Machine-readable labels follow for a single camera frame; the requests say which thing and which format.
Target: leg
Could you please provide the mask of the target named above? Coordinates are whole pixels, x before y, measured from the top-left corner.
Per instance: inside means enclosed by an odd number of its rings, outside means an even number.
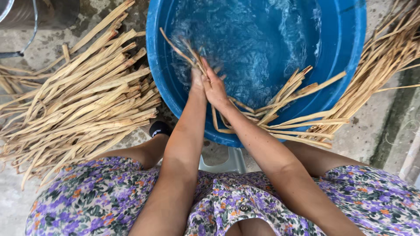
[[[129,157],[140,162],[145,170],[155,166],[162,159],[169,136],[156,134],[151,140],[140,145],[125,149],[109,151],[98,155],[95,159],[102,157]]]
[[[351,158],[307,144],[294,141],[286,141],[283,144],[299,159],[312,176],[323,176],[325,172],[344,165],[369,166]]]

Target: metal bucket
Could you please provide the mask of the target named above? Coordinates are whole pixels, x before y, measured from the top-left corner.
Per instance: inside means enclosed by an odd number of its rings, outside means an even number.
[[[38,28],[65,29],[79,14],[79,0],[37,0]],[[0,0],[0,29],[33,29],[32,0]]]

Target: finger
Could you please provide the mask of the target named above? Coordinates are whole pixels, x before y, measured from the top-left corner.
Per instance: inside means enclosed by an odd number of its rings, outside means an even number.
[[[204,91],[210,90],[211,89],[210,80],[204,75],[201,76],[201,80],[203,81]]]
[[[211,81],[218,79],[218,76],[216,73],[214,73],[213,69],[209,66],[209,63],[207,62],[206,58],[201,57],[201,61],[203,62],[204,69],[207,72],[207,75],[209,76],[209,79]]]
[[[214,69],[213,69],[213,71],[214,71],[214,73],[219,73],[220,72],[220,70],[221,70],[222,68],[220,67],[220,66],[216,66]]]

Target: water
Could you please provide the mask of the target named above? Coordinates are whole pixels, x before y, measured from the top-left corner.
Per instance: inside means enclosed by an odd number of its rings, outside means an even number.
[[[228,95],[258,108],[294,70],[316,66],[320,17],[315,0],[178,0],[171,39],[186,55],[179,36],[202,46],[200,54],[227,75]],[[188,90],[190,66],[173,54],[175,73]]]

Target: concrete floor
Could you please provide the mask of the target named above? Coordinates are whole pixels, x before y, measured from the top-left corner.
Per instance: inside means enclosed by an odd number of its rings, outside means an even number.
[[[100,20],[105,17],[111,9],[115,8],[122,0],[81,0],[81,10],[76,23],[65,30],[39,31],[34,42],[25,52],[24,58],[9,58],[0,60],[0,64],[15,66],[29,70],[39,70],[62,55],[61,44],[66,42],[74,45],[78,40],[87,34]],[[367,38],[371,37],[374,28],[387,14],[392,0],[367,0]],[[147,1],[137,1],[129,9],[129,17],[124,21],[127,29],[141,31],[145,29],[147,17]],[[0,51],[18,51],[26,44],[31,36],[31,30],[4,30],[0,31]],[[145,39],[137,42],[144,46]],[[394,76],[387,86],[394,87],[398,84],[399,76]],[[343,126],[333,141],[333,152],[350,158],[368,162],[369,157],[374,153],[378,138],[382,133],[383,124],[387,117],[388,110],[394,100],[395,91],[377,93],[363,106],[354,117],[352,123]],[[166,111],[165,118],[176,122],[176,118]],[[130,147],[146,141],[148,137],[143,131],[137,130],[124,138],[114,149]],[[203,158],[208,165],[217,165],[227,159],[227,147],[203,140]],[[252,157],[243,150],[245,163],[248,171],[258,171]],[[14,169],[6,167],[0,174],[0,228],[3,235],[22,235],[27,213],[36,198],[37,185],[39,180],[27,181],[25,191],[20,191],[22,175],[16,175]]]

